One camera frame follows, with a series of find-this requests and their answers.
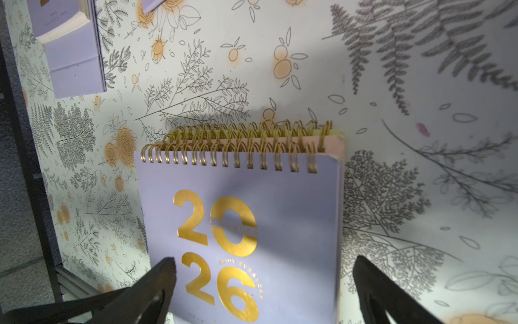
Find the pink 2026 desk calendar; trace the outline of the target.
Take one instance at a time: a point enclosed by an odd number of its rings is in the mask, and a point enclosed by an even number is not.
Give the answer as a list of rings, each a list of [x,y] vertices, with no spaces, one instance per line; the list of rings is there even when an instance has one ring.
[[[343,160],[345,155],[345,139],[343,136],[288,136],[269,138],[262,136],[255,139],[194,139],[194,140],[161,140],[151,144],[148,157],[155,156],[159,162],[165,159],[167,163],[178,163],[180,155],[186,158],[188,152],[193,152],[194,163],[206,163],[207,154],[216,152],[239,153],[306,153],[328,154]]]

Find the green 2026 desk calendar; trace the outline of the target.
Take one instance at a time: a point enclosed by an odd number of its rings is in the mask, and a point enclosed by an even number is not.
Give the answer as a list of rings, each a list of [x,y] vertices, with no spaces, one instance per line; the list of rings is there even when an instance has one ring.
[[[250,124],[199,124],[197,126],[179,126],[168,131],[163,140],[194,140],[194,139],[238,139],[273,138],[288,136],[343,136],[343,132],[333,128],[333,123],[327,121],[318,125],[316,121],[304,124],[302,121],[291,123],[288,120],[276,124],[272,121]]]

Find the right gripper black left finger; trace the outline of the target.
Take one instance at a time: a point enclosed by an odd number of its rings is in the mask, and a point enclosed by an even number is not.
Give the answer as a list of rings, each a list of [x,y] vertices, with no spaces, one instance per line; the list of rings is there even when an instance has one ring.
[[[89,323],[165,323],[176,281],[175,259],[166,257],[133,286],[96,296]]]

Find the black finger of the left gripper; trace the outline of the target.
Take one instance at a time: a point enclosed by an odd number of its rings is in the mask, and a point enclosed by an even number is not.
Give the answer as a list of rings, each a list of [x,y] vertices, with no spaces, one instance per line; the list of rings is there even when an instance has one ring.
[[[1,316],[1,323],[61,323],[84,313],[103,310],[128,288],[88,298],[14,309]]]

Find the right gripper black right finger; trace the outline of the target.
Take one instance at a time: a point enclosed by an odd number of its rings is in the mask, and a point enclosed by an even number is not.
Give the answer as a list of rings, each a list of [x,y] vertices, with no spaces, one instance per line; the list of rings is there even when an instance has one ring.
[[[389,323],[388,315],[397,323],[441,323],[365,256],[357,257],[353,279],[365,323]]]

